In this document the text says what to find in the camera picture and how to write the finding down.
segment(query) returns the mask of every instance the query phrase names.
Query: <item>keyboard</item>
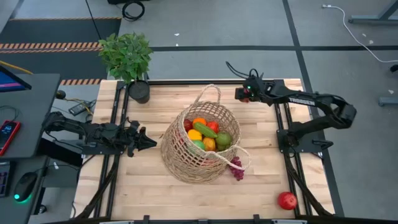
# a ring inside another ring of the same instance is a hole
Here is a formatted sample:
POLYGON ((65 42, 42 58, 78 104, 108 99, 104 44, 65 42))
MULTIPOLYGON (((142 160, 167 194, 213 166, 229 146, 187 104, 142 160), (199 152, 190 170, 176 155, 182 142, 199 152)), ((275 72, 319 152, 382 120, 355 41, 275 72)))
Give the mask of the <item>keyboard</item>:
POLYGON ((11 183, 12 162, 0 162, 0 198, 8 196, 8 188, 11 183))

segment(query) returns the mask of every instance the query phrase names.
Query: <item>potted plant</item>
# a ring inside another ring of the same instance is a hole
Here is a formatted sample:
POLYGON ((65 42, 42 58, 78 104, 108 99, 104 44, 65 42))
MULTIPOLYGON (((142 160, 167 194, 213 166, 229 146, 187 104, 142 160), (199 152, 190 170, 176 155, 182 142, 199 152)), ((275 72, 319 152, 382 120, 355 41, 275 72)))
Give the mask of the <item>potted plant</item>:
POLYGON ((103 49, 99 53, 106 65, 106 71, 115 79, 123 79, 131 98, 138 103, 148 102, 149 84, 147 82, 149 54, 152 49, 144 34, 110 35, 99 40, 103 49))

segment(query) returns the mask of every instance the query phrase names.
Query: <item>basket handle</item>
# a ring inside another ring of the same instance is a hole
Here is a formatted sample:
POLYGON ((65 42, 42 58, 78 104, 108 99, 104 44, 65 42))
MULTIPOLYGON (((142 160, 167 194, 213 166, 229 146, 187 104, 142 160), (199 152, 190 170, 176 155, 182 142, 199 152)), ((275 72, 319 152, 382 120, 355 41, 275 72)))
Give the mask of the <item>basket handle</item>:
POLYGON ((201 98, 201 96, 203 96, 204 92, 205 92, 208 88, 210 88, 210 87, 216 88, 216 90, 217 90, 217 103, 219 104, 219 103, 220 103, 220 98, 221 98, 221 90, 220 90, 220 88, 218 88, 218 86, 216 86, 216 85, 214 85, 214 84, 209 84, 209 85, 205 86, 205 87, 201 90, 199 96, 196 98, 196 100, 193 102, 193 104, 198 103, 199 100, 200 100, 200 98, 201 98))
POLYGON ((236 149, 240 149, 242 152, 244 152, 248 156, 249 162, 248 162, 247 165, 245 165, 243 167, 237 166, 237 165, 233 164, 232 162, 230 162, 229 160, 227 160, 225 157, 223 157, 223 156, 221 156, 221 155, 219 155, 219 154, 217 154, 216 152, 213 152, 213 151, 206 152, 205 157, 208 157, 210 155, 214 155, 214 156, 218 157, 219 159, 221 159, 222 161, 224 161, 225 163, 227 163, 228 165, 230 165, 231 167, 234 167, 235 169, 238 169, 238 170, 247 169, 250 166, 250 163, 251 163, 250 154, 247 152, 247 150, 245 150, 244 148, 242 148, 240 146, 232 146, 232 147, 235 147, 236 149))

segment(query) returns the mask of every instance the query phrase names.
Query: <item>grapes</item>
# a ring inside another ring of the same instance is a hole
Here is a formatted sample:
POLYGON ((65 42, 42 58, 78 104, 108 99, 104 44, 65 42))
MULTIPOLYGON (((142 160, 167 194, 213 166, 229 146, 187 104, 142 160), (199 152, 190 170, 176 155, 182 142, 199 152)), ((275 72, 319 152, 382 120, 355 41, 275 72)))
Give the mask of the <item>grapes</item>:
MULTIPOLYGON (((231 163, 233 163, 234 165, 237 165, 239 167, 242 167, 242 162, 239 161, 239 156, 234 157, 231 160, 231 163)), ((229 166, 229 170, 232 172, 232 174, 234 175, 234 177, 236 178, 237 181, 243 180, 244 170, 238 170, 231 166, 229 166)))

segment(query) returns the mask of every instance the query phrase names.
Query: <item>wooden tabletop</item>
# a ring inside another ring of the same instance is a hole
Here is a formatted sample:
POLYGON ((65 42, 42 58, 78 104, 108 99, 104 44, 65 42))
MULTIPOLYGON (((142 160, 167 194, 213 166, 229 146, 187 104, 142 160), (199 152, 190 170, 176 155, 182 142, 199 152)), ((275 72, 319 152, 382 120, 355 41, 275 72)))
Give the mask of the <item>wooden tabletop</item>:
MULTIPOLYGON (((302 90, 299 79, 285 79, 292 90, 302 90)), ((248 219, 253 214, 261 218, 293 218, 293 211, 277 205, 277 196, 289 191, 284 158, 279 152, 277 121, 273 106, 264 103, 240 103, 234 99, 237 85, 219 85, 221 103, 230 109, 241 125, 240 146, 252 156, 252 164, 245 171, 244 179, 236 181, 230 171, 209 184, 186 184, 170 175, 160 155, 162 135, 177 117, 188 107, 204 85, 156 85, 151 86, 150 101, 144 105, 130 99, 127 116, 138 120, 147 128, 147 135, 158 142, 157 147, 136 152, 130 158, 121 156, 118 181, 113 203, 112 220, 142 220, 150 215, 152 220, 176 219, 248 219)), ((102 81, 93 118, 94 123, 110 121, 116 81, 102 81)), ((209 90, 203 100, 215 101, 215 90, 209 90)), ((124 91, 119 100, 117 123, 121 118, 124 91)), ((284 126, 287 127, 283 106, 284 126)), ((308 121, 308 108, 290 104, 293 121, 308 121)), ((247 160, 238 154, 244 164, 247 160)), ((307 153, 301 154, 303 171, 308 188, 318 201, 331 213, 334 212, 328 184, 321 160, 307 153)), ((79 214, 98 189, 103 156, 97 155, 80 172, 75 195, 79 214)), ((108 191, 103 197, 101 214, 105 214, 108 191)), ((305 213, 301 193, 298 191, 301 214, 305 213)))

